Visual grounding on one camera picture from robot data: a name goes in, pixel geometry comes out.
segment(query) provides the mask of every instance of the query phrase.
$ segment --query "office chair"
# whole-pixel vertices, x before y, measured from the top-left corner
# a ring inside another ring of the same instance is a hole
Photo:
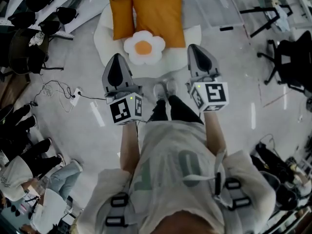
[[[275,64],[270,77],[264,81],[265,85],[278,72],[280,81],[277,83],[287,84],[289,88],[303,93],[306,97],[312,97],[312,38],[309,31],[306,31],[297,41],[281,41],[276,47],[273,40],[268,40],[274,49],[274,57],[258,52],[260,58],[264,56]],[[282,55],[291,58],[290,63],[282,64]]]

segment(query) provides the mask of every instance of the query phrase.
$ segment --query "orange pillow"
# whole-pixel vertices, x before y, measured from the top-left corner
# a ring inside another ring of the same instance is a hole
[[[133,0],[136,31],[147,30],[162,37],[167,48],[185,48],[182,0]]]
[[[109,0],[113,13],[114,40],[131,37],[135,33],[132,0]]]

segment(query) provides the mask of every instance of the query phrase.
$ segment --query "orange circle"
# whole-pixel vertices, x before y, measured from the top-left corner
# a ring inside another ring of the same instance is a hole
[[[135,44],[136,52],[139,55],[148,55],[152,52],[152,46],[147,41],[139,41]]]

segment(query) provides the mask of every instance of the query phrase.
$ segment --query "gray floor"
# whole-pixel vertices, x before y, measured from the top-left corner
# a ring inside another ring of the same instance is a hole
[[[234,0],[239,9],[257,6],[257,0]],[[250,33],[265,18],[259,15],[245,15],[246,30]],[[92,19],[78,28],[74,41],[54,39],[50,43],[48,66],[64,66],[65,70],[44,71],[43,82],[57,79],[67,83],[72,90],[77,87],[90,97],[103,97],[104,90],[101,76],[104,67],[99,59],[93,43],[93,33],[99,17]],[[202,46],[210,51],[218,60],[222,80],[228,82],[230,104],[220,113],[219,119],[228,145],[229,153],[243,149],[251,152],[255,144],[266,134],[273,134],[277,151],[283,158],[292,155],[296,149],[303,147],[311,130],[312,114],[305,109],[306,98],[286,88],[287,107],[284,97],[284,86],[273,80],[268,86],[263,84],[272,69],[272,65],[264,58],[258,59],[257,51],[266,51],[267,39],[287,39],[289,35],[275,33],[272,29],[263,31],[252,40],[248,39],[243,27],[229,32],[212,30],[203,36]],[[174,77],[179,84],[178,96],[195,110],[195,104],[187,94],[184,83],[190,74],[187,68],[168,74],[163,78]],[[41,89],[39,75],[31,75],[31,86],[22,96],[21,102],[33,100]],[[144,118],[148,119],[155,102],[152,88],[156,79],[137,79],[145,92]],[[59,87],[53,84],[53,90]],[[75,158],[82,162],[84,171],[80,176],[71,196],[80,207],[84,207],[91,196],[97,181],[97,174],[104,168],[118,167],[122,127],[106,125],[100,127],[91,111],[92,100],[80,98],[71,113],[71,104],[62,94],[53,97],[40,95],[37,97],[38,107],[33,108],[39,122],[39,129],[44,137],[52,137],[54,147],[66,158]],[[251,128],[251,104],[255,104],[256,128]],[[105,101],[97,100],[98,108],[104,122],[109,117],[109,108]]]

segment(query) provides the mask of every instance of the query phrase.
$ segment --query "white cube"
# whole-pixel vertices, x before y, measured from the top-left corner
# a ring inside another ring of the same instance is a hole
[[[200,112],[219,111],[229,104],[227,82],[194,82],[190,95]]]
[[[116,99],[108,105],[115,125],[142,120],[142,96],[137,93]]]

